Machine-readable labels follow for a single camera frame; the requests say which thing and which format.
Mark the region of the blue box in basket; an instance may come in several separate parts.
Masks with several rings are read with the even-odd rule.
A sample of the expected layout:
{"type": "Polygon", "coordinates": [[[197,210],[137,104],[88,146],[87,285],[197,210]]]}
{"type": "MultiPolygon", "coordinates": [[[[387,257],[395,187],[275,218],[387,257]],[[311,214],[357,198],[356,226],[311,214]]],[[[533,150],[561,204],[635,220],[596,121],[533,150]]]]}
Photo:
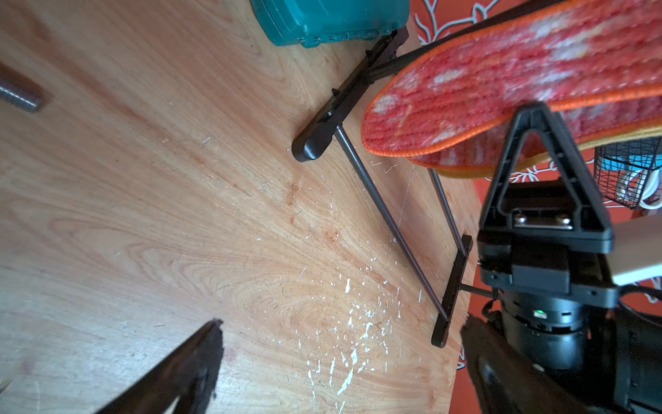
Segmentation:
{"type": "Polygon", "coordinates": [[[596,163],[609,172],[654,171],[661,168],[661,154],[596,156],[596,163]]]}

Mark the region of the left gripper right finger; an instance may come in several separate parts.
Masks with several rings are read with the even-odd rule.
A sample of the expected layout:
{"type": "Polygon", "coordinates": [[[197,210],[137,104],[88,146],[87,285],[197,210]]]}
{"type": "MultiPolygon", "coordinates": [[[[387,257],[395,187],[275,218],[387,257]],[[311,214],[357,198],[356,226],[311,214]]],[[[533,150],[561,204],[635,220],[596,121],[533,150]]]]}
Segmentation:
{"type": "Polygon", "coordinates": [[[570,393],[534,369],[477,317],[460,331],[467,369],[484,413],[588,413],[570,393]]]}

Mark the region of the red patterned insole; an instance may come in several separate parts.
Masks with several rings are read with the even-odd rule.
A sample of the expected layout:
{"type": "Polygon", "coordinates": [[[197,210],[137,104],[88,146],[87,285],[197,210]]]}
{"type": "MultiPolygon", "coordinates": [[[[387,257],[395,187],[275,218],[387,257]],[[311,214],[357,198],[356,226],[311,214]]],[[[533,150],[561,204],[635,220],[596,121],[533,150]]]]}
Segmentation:
{"type": "Polygon", "coordinates": [[[407,65],[369,105],[365,148],[451,148],[540,102],[593,141],[661,125],[661,4],[563,1],[464,34],[407,65]]]}

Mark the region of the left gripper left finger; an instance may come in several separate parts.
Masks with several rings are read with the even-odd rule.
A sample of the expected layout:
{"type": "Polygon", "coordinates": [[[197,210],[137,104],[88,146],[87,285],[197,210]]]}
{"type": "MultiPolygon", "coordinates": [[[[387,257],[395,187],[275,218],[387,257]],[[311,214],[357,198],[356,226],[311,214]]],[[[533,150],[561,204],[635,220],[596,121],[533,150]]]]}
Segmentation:
{"type": "Polygon", "coordinates": [[[100,413],[205,413],[224,354],[222,320],[212,319],[100,413]]]}

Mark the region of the green tool case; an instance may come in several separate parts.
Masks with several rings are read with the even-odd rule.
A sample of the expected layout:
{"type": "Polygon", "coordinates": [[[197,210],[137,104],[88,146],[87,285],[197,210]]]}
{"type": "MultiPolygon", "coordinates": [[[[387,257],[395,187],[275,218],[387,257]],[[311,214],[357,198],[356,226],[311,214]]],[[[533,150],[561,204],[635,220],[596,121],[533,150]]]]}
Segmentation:
{"type": "Polygon", "coordinates": [[[253,12],[277,47],[373,40],[406,26],[407,0],[253,0],[253,12]]]}

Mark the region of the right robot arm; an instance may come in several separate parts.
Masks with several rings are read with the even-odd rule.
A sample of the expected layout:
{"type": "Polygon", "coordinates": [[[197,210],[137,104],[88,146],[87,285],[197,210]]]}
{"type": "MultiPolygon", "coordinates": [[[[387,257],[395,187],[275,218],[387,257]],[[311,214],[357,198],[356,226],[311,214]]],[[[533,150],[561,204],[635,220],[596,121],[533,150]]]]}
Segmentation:
{"type": "Polygon", "coordinates": [[[544,103],[510,124],[479,224],[481,278],[500,310],[465,326],[484,411],[658,413],[661,319],[622,298],[614,231],[565,123],[544,103]]]}

